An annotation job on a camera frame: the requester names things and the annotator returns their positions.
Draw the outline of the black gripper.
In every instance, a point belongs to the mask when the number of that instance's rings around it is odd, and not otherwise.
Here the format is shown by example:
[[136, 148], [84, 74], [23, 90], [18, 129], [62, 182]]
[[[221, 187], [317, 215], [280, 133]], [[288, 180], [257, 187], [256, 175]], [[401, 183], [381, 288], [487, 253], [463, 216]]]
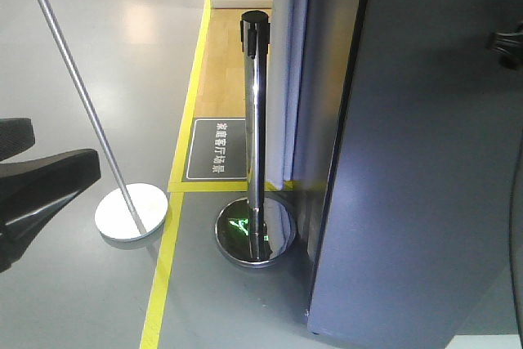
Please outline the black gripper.
[[511, 70], [522, 68], [522, 22], [509, 33], [491, 33], [485, 44], [487, 50], [498, 54], [499, 64]]

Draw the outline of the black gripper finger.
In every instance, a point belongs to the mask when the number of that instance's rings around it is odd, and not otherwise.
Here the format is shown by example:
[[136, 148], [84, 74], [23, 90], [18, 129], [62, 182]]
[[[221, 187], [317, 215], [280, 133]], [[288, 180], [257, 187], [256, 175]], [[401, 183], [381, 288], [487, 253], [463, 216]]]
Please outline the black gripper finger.
[[101, 178], [94, 149], [1, 165], [1, 271], [20, 260], [43, 227]]
[[1, 119], [1, 160], [24, 152], [34, 144], [35, 135], [31, 119]]

